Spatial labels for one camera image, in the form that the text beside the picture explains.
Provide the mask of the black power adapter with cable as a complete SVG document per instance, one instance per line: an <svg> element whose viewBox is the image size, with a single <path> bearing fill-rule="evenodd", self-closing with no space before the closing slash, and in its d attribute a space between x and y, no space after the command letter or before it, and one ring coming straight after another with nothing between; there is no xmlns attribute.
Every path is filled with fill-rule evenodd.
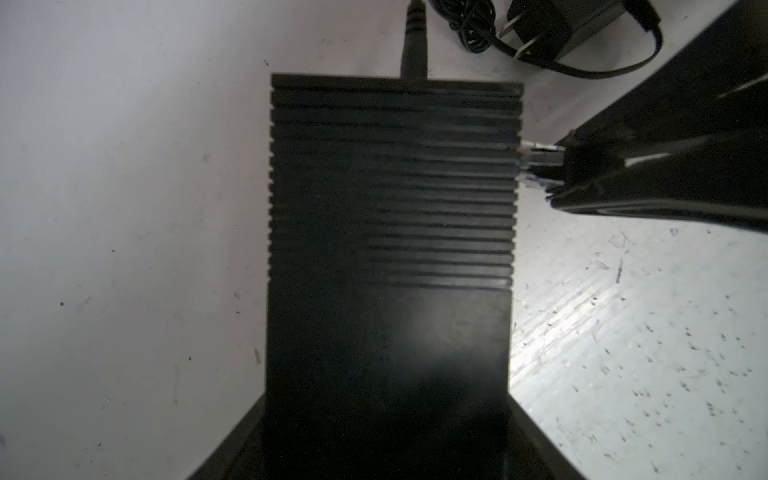
<svg viewBox="0 0 768 480"><path fill-rule="evenodd" d="M664 42L661 19L649 1L513 1L501 29L496 28L496 10L491 1L429 4L472 53L494 47L523 63L586 80L604 80L637 71L656 58ZM653 36L654 51L648 58L607 71L583 70L559 61L624 13Z"/></svg>

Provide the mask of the black network switch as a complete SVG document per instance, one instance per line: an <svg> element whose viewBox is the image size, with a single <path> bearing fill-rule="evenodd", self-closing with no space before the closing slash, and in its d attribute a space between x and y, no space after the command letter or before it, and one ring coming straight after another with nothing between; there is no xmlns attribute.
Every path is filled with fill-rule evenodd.
<svg viewBox="0 0 768 480"><path fill-rule="evenodd" d="M271 79L270 479L503 479L517 83Z"/></svg>

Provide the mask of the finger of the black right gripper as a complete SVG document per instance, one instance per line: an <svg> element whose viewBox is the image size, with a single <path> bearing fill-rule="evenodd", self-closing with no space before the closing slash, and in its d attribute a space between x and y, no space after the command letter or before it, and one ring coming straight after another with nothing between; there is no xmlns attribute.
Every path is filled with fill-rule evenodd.
<svg viewBox="0 0 768 480"><path fill-rule="evenodd" d="M767 231L767 130L717 140L598 176L550 197L571 214L686 220Z"/></svg>
<svg viewBox="0 0 768 480"><path fill-rule="evenodd" d="M767 4L738 1L639 86L573 130L564 146L654 149L767 141Z"/></svg>

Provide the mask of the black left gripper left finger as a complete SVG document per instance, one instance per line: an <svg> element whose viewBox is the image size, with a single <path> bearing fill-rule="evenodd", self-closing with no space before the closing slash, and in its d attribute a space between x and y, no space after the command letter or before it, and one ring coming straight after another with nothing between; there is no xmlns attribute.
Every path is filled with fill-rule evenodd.
<svg viewBox="0 0 768 480"><path fill-rule="evenodd" d="M262 395L189 480L266 479Z"/></svg>

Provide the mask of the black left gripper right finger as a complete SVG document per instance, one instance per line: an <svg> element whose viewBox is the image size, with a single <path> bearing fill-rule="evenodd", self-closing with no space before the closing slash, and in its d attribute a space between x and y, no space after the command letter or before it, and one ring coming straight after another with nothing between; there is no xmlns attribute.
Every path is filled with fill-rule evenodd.
<svg viewBox="0 0 768 480"><path fill-rule="evenodd" d="M585 480L510 394L507 404L508 479Z"/></svg>

